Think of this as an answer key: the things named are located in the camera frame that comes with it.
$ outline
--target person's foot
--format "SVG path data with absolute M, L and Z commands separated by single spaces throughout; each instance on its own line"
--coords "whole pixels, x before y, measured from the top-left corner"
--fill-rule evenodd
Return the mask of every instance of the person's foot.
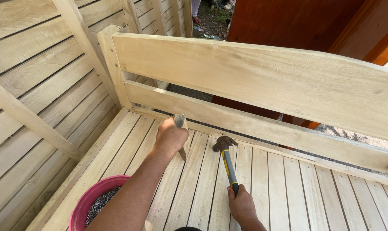
M 193 17 L 193 22 L 194 22 L 195 24 L 201 24 L 201 23 L 202 23 L 201 20 L 200 20 L 199 18 L 197 18 L 197 16 L 196 16 L 196 17 Z

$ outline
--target pile of nails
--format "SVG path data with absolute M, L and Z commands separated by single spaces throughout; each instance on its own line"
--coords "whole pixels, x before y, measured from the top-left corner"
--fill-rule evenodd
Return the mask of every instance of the pile of nails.
M 87 214 L 87 221 L 85 222 L 85 227 L 87 227 L 90 222 L 97 216 L 97 214 L 101 211 L 101 209 L 106 206 L 106 204 L 111 200 L 112 197 L 119 191 L 121 186 L 116 188 L 110 188 L 109 191 L 104 192 L 99 198 L 97 198 L 90 207 L 90 210 Z

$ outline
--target slatted wooden wall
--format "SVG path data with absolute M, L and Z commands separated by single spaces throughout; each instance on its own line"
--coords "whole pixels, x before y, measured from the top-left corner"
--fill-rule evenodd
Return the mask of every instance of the slatted wooden wall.
M 129 24 L 122 1 L 74 0 L 92 42 L 111 24 Z M 183 1 L 159 0 L 169 36 L 186 34 Z M 152 2 L 134 1 L 133 7 L 142 33 L 158 34 Z M 52 0 L 0 1 L 0 86 L 86 153 L 120 107 L 83 42 Z M 24 230 L 76 164 L 0 107 L 0 230 Z

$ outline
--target forearm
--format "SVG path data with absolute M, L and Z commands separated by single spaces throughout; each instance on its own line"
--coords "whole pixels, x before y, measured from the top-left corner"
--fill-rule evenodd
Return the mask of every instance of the forearm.
M 93 230 L 142 230 L 155 189 L 173 155 L 152 150 L 133 176 L 87 228 Z

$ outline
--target hammer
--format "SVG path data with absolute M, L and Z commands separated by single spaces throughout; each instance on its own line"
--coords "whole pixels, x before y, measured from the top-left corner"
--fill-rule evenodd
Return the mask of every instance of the hammer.
M 234 190 L 235 196 L 238 193 L 238 182 L 236 178 L 236 173 L 233 168 L 233 163 L 231 162 L 230 151 L 228 150 L 229 146 L 232 145 L 238 146 L 237 142 L 231 137 L 222 136 L 217 139 L 217 143 L 212 147 L 212 150 L 215 152 L 220 151 L 222 159 L 224 160 L 225 170 L 227 171 L 228 180 L 230 181 L 231 188 Z

